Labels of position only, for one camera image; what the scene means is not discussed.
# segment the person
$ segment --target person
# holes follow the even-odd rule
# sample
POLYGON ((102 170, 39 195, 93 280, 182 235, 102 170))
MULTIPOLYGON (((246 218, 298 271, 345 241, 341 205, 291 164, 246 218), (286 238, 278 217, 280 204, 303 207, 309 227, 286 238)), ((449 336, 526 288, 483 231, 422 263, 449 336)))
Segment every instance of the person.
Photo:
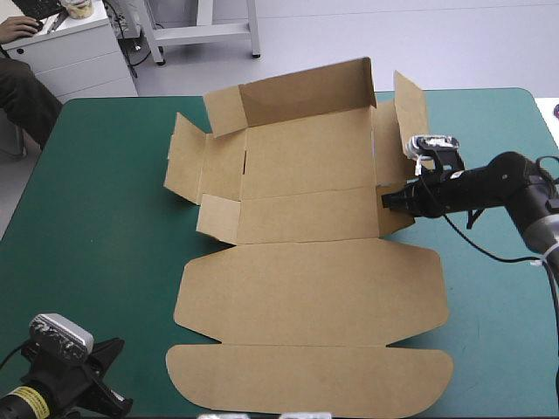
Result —
MULTIPOLYGON (((0 45, 32 37, 39 24, 32 17, 9 17, 0 24, 0 45)), ((43 148, 62 105, 21 61, 0 58, 0 107, 43 148)))

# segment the keyboard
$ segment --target keyboard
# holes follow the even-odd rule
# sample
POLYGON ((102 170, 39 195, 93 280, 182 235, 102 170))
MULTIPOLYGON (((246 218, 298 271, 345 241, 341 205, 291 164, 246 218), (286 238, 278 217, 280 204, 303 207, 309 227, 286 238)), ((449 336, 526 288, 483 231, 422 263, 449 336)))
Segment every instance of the keyboard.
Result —
POLYGON ((60 13, 64 8, 59 0, 12 0, 16 6, 29 17, 37 20, 60 13))

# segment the white floor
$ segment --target white floor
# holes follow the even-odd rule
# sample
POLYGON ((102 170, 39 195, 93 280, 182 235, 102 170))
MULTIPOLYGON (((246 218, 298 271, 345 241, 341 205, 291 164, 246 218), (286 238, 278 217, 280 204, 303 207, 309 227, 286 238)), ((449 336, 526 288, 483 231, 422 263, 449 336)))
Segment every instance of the white floor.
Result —
MULTIPOLYGON (((188 0, 152 0, 152 6, 166 27, 196 14, 196 2, 188 0)), ((398 69, 424 89, 514 86, 559 98, 559 0, 257 0, 257 8, 262 58, 251 58, 244 41, 166 47, 165 66, 149 58, 137 67, 138 93, 198 95, 370 56, 377 91, 392 90, 398 69)), ((245 17, 244 0, 216 0, 218 22, 245 17)), ((539 105, 557 133, 554 103, 559 100, 539 105)), ((36 157, 0 161, 0 236, 36 157)))

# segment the white cabinet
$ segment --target white cabinet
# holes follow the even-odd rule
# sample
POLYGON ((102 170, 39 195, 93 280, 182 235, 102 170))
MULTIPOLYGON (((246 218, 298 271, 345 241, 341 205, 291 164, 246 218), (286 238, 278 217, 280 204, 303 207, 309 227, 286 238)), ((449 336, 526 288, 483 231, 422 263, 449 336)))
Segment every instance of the white cabinet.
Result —
POLYGON ((44 29, 3 48, 11 58, 29 64, 45 86, 65 102, 80 97, 137 96, 130 71, 114 37, 101 0, 83 20, 67 18, 54 32, 44 29))

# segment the person's hand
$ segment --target person's hand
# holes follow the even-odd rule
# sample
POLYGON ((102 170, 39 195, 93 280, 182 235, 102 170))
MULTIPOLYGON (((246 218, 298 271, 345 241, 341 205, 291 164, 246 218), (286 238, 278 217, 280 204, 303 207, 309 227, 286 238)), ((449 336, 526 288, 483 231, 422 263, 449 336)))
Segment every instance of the person's hand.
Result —
POLYGON ((8 17, 0 24, 0 45, 18 38, 32 37, 38 32, 38 23, 32 17, 8 17))

